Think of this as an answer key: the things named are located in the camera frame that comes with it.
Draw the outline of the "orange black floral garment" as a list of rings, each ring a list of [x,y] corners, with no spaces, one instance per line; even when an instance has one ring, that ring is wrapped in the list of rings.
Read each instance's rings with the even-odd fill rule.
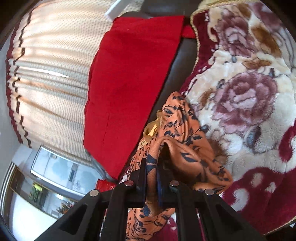
[[[194,190],[221,193],[233,182],[231,174],[216,160],[193,109],[178,92],[168,97],[156,121],[145,130],[126,174],[130,176],[140,169],[143,158],[147,160],[147,197],[143,208],[132,208],[128,213],[126,240],[149,240],[175,213],[173,208],[158,205],[156,167],[161,160],[176,180]]]

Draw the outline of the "red gift box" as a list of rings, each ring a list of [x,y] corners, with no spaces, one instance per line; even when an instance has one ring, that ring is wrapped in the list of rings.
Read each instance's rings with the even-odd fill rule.
[[[99,192],[106,192],[116,187],[116,184],[107,180],[98,179],[96,182],[95,189]]]

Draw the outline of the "white floor air conditioner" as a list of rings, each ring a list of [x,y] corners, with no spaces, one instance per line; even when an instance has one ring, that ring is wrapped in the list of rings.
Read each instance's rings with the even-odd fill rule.
[[[103,179],[97,170],[72,161],[41,146],[31,165],[30,172],[40,179],[77,196],[85,196]]]

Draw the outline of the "floral plush blanket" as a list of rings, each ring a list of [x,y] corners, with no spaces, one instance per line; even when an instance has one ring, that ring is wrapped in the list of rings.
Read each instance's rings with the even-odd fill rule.
[[[295,32],[267,1],[200,1],[179,92],[233,177],[222,198],[267,240],[295,240]]]

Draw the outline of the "red blanket on sofa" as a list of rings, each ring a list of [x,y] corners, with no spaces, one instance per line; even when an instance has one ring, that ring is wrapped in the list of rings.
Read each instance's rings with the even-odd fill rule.
[[[185,16],[116,18],[93,59],[83,145],[118,179],[165,83],[183,37]]]

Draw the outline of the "dark leather sofa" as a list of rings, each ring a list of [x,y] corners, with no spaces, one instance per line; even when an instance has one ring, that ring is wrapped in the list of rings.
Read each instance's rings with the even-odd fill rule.
[[[156,16],[176,16],[183,15],[185,23],[190,23],[191,14],[198,8],[199,0],[189,1],[144,1],[139,11],[129,11],[124,13],[124,17],[139,17],[144,19]],[[192,73],[197,57],[196,37],[181,38],[177,52],[167,71],[165,82],[158,94],[156,101],[145,119],[146,126],[156,119],[156,112],[162,109],[166,99],[174,91],[179,91],[185,80]]]

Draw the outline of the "beige dotted curtain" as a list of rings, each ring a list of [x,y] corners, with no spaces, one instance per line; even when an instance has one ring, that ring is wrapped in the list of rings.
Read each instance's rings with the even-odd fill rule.
[[[18,141],[89,164],[83,147],[88,74],[113,1],[40,1],[17,23],[6,95]]]

